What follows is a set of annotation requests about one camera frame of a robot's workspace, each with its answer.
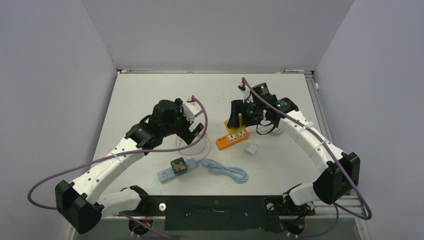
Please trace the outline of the pink charger plug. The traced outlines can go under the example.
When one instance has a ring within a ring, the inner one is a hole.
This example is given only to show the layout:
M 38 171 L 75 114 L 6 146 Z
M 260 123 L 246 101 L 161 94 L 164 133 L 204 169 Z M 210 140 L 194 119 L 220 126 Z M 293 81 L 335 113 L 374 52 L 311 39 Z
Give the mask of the pink charger plug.
M 207 136 L 208 134 L 204 131 L 204 130 L 202 130 L 200 133 L 199 133 L 199 135 L 198 135 L 198 137 L 201 137 L 201 136 Z

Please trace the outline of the light blue power strip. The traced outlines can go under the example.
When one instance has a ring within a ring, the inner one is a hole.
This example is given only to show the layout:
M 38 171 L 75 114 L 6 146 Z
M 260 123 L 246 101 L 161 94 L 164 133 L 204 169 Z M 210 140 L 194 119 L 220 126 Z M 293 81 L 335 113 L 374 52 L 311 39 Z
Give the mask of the light blue power strip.
M 174 159 L 170 162 L 170 167 L 157 173 L 160 183 L 167 183 L 176 177 L 184 175 L 198 167 L 198 163 L 194 158 L 184 159 L 182 157 Z

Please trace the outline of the yellow cube adapter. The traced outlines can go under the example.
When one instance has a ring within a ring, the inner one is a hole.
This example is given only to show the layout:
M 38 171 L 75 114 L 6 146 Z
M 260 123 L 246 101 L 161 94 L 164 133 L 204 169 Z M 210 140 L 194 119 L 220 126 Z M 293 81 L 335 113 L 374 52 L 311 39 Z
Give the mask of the yellow cube adapter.
M 228 127 L 229 121 L 230 121 L 229 119 L 227 119 L 227 120 L 224 121 L 224 126 L 225 126 L 228 134 L 236 133 L 238 131 L 242 131 L 242 130 L 244 130 L 244 129 L 247 128 L 246 125 L 243 124 L 243 118 L 242 118 L 242 114 L 241 113 L 238 114 L 239 127 L 237 127 L 237 128 Z

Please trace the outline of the orange power strip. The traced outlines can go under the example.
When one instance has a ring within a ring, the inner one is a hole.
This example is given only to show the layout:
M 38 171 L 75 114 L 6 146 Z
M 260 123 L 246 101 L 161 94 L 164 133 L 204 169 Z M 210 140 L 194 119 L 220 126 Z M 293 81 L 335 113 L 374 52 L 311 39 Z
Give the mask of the orange power strip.
M 215 141 L 215 145 L 220 151 L 222 151 L 242 141 L 245 141 L 248 138 L 249 138 L 249 132 L 246 129 L 238 130 L 236 132 L 217 138 Z

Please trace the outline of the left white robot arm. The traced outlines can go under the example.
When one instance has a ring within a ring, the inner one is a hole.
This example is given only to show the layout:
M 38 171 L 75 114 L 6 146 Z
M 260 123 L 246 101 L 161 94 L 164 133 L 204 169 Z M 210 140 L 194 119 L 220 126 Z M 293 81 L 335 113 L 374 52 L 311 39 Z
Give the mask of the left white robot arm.
M 105 157 L 95 160 L 94 166 L 74 180 L 60 181 L 55 186 L 57 211 L 79 233 L 92 230 L 102 218 L 133 211 L 143 215 L 148 211 L 148 194 L 139 186 L 125 187 L 115 193 L 104 191 L 128 167 L 149 153 L 163 153 L 158 147 L 164 138 L 176 135 L 187 145 L 199 140 L 207 124 L 199 123 L 190 130 L 199 115 L 206 116 L 205 107 L 198 99 L 180 98 L 160 100 L 151 114 L 133 125 Z

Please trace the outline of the dark green cube adapter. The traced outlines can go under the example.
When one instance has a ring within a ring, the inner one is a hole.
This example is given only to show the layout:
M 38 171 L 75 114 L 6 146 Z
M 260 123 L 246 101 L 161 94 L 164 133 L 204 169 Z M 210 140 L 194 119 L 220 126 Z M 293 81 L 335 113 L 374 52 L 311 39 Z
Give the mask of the dark green cube adapter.
M 186 165 L 184 158 L 182 157 L 172 160 L 170 162 L 170 165 L 171 165 L 172 172 L 176 176 L 180 176 L 188 172 L 188 167 Z

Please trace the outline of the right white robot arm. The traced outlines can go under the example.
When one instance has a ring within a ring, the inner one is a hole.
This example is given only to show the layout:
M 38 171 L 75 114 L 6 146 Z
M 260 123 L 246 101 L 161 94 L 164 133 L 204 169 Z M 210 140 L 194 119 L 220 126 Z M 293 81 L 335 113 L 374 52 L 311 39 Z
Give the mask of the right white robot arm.
M 269 92 L 265 82 L 251 86 L 243 78 L 238 88 L 244 97 L 231 101 L 227 128 L 269 122 L 273 128 L 290 136 L 320 173 L 315 181 L 296 185 L 286 192 L 282 207 L 287 213 L 295 214 L 304 204 L 314 201 L 331 205 L 358 185 L 359 157 L 353 152 L 347 154 L 328 141 L 292 100 L 287 97 L 278 99 Z

